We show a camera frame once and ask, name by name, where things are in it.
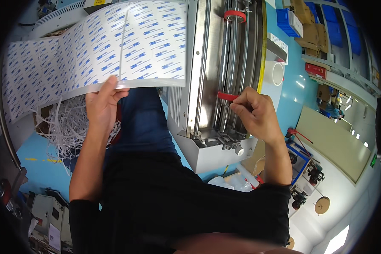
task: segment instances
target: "red tape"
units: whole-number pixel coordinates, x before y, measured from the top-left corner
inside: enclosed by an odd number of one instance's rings
[[[219,99],[225,99],[225,100],[228,100],[228,101],[232,102],[234,99],[236,99],[238,97],[238,95],[225,94],[225,93],[222,93],[222,92],[218,92],[217,97]]]
[[[242,13],[241,11],[228,10],[227,12],[224,13],[224,18],[225,18],[226,20],[228,20],[228,19],[227,19],[228,16],[239,16],[239,17],[241,17],[241,18],[243,19],[243,22],[242,22],[242,23],[244,23],[244,22],[246,21],[245,14]]]

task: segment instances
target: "metal shelving rack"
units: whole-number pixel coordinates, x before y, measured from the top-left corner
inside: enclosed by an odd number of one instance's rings
[[[323,23],[325,25],[326,33],[327,33],[327,40],[329,44],[329,52],[327,54],[327,59],[322,59],[322,58],[316,58],[316,57],[311,57],[308,55],[303,54],[302,58],[304,61],[310,60],[310,61],[316,61],[318,63],[321,63],[321,66],[328,65],[330,67],[331,72],[335,72],[336,74],[339,74],[346,79],[358,84],[361,86],[363,89],[365,89],[367,92],[369,92],[371,95],[375,96],[376,98],[380,97],[381,95],[381,90],[372,83],[372,63],[371,63],[371,52],[370,48],[368,47],[366,39],[363,37],[362,40],[364,42],[364,52],[366,53],[367,57],[367,64],[368,64],[368,77],[364,77],[359,73],[355,72],[354,64],[353,64],[353,54],[351,52],[351,42],[350,42],[350,36],[349,36],[349,30],[347,28],[347,23],[345,16],[343,14],[343,11],[350,12],[350,10],[345,7],[344,5],[341,5],[339,3],[339,0],[336,0],[336,3],[329,2],[329,1],[324,1],[324,0],[305,0],[306,2],[312,2],[316,5],[320,6],[321,9],[321,14],[323,18]],[[334,57],[332,56],[332,45],[330,43],[330,38],[329,38],[329,30],[327,27],[327,22],[325,19],[325,13],[323,11],[323,5],[329,5],[331,7],[334,7],[338,9],[340,12],[343,25],[345,28],[345,33],[346,33],[346,39],[348,43],[348,51],[349,51],[349,68],[346,68],[338,63],[335,62]]]

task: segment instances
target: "person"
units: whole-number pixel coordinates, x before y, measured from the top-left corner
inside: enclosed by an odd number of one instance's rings
[[[333,104],[331,104],[331,98],[327,102],[327,106],[325,108],[325,111],[330,114],[330,117],[333,119],[339,119],[341,120],[344,118],[344,112],[341,109],[336,109]]]
[[[116,86],[111,76],[86,94],[88,131],[69,186],[74,253],[290,251],[292,165],[269,96],[247,87],[230,104],[266,143],[265,183],[245,193],[182,166],[156,88]],[[120,99],[121,137],[106,152]]]

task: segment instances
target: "floor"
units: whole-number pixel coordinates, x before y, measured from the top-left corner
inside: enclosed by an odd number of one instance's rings
[[[276,0],[276,7],[282,8],[282,0]],[[283,83],[281,98],[279,99],[277,116],[279,126],[284,134],[289,127],[295,127],[302,110],[306,105],[316,109],[317,84],[309,79],[304,70],[304,61],[301,59],[301,47],[293,37],[288,37],[276,24],[276,10],[269,4],[267,8],[267,31],[280,38],[289,47],[289,64],[285,68],[285,81]],[[178,154],[182,157],[184,166],[190,167],[177,144]],[[54,147],[48,147],[44,137],[33,134],[17,151],[21,165],[27,169],[28,182],[20,187],[22,192],[34,191],[43,193],[46,187],[61,192],[69,200],[69,182],[71,177],[66,174],[60,162],[48,159],[47,151],[55,154]],[[236,165],[229,165],[227,174],[235,171]],[[222,175],[225,168],[219,168],[200,174],[202,180],[209,180],[215,175]]]

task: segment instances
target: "white roll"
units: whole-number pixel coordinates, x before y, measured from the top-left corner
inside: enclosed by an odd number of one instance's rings
[[[247,180],[251,183],[251,185],[254,186],[254,188],[257,188],[259,185],[259,182],[253,175],[250,174],[250,172],[240,163],[236,165],[236,168],[240,171],[240,173],[247,178]]]
[[[280,62],[265,61],[264,81],[279,86],[284,79],[284,68]]]

